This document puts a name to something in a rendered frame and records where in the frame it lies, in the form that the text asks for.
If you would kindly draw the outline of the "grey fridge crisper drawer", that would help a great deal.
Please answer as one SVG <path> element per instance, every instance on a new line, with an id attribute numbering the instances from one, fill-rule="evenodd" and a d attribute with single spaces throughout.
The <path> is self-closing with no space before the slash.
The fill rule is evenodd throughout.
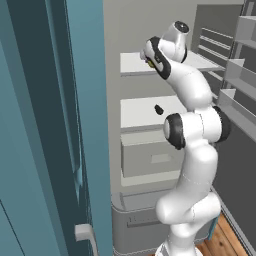
<path id="1" fill-rule="evenodd" d="M 121 168 L 125 177 L 149 175 L 181 168 L 182 150 L 169 144 L 162 130 L 121 135 Z"/>

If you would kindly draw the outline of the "grey fridge door bin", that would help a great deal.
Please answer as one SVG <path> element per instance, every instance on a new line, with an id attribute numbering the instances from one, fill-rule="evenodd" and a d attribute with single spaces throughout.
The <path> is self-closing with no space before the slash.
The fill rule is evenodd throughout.
<path id="1" fill-rule="evenodd" d="M 227 62 L 225 81 L 256 101 L 256 73 L 243 66 L 244 59 Z"/>
<path id="2" fill-rule="evenodd" d="M 256 16 L 240 16 L 235 41 L 256 49 Z"/>
<path id="3" fill-rule="evenodd" d="M 217 105 L 256 143 L 256 115 L 234 99 L 235 89 L 221 89 Z"/>

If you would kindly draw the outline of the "grey fridge door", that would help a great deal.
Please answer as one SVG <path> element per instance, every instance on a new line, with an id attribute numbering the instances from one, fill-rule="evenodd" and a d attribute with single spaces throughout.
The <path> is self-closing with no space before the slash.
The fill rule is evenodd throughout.
<path id="1" fill-rule="evenodd" d="M 256 49 L 235 41 L 240 16 L 256 16 L 256 0 L 199 0 L 191 49 L 223 67 L 205 73 L 216 102 L 221 89 L 235 89 L 234 99 L 256 115 L 256 101 L 225 81 L 230 59 L 244 59 L 243 66 L 256 73 Z M 245 252 L 256 256 L 256 143 L 232 122 L 218 150 L 214 191 Z"/>

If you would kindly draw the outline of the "white fridge shelf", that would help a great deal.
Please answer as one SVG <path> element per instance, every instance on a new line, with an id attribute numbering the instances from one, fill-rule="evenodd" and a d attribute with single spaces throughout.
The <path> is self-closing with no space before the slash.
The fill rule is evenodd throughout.
<path id="1" fill-rule="evenodd" d="M 155 105 L 164 113 L 158 115 Z M 173 113 L 186 113 L 186 108 L 175 96 L 124 99 L 121 101 L 121 131 L 142 131 L 161 128 L 165 118 Z"/>
<path id="2" fill-rule="evenodd" d="M 223 67 L 207 60 L 192 51 L 184 61 L 185 65 L 197 68 L 200 71 L 222 71 Z M 156 71 L 140 58 L 140 53 L 121 53 L 120 54 L 120 74 L 122 76 L 153 75 Z"/>

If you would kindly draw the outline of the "grey fridge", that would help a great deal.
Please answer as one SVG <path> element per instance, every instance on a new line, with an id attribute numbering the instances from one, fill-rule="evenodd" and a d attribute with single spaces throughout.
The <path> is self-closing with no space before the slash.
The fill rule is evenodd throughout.
<path id="1" fill-rule="evenodd" d="M 189 27 L 186 36 L 188 56 L 198 3 L 199 0 L 103 0 L 111 196 L 114 193 L 134 194 L 158 190 L 170 192 L 178 182 L 182 164 L 177 171 L 133 177 L 123 175 L 121 135 L 163 131 L 164 123 L 158 129 L 122 132 L 121 101 L 177 97 L 177 94 L 155 69 L 156 74 L 153 75 L 122 76 L 120 54 L 140 53 L 147 40 L 154 36 L 162 37 L 173 22 L 182 21 Z"/>

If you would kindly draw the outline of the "grey freezer drawer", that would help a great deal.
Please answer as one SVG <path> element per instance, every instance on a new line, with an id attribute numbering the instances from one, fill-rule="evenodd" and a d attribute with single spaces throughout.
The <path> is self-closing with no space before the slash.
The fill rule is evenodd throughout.
<path id="1" fill-rule="evenodd" d="M 212 235 L 221 203 L 211 192 L 170 196 L 167 190 L 111 196 L 115 256 L 202 256 L 195 244 Z M 129 217 L 157 218 L 160 223 L 128 228 Z"/>

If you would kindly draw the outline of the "teal tall cabinet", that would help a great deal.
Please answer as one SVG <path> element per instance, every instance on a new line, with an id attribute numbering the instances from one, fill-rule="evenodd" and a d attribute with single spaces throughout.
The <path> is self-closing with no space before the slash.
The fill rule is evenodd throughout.
<path id="1" fill-rule="evenodd" d="M 102 0 L 0 0 L 0 256 L 113 256 Z"/>

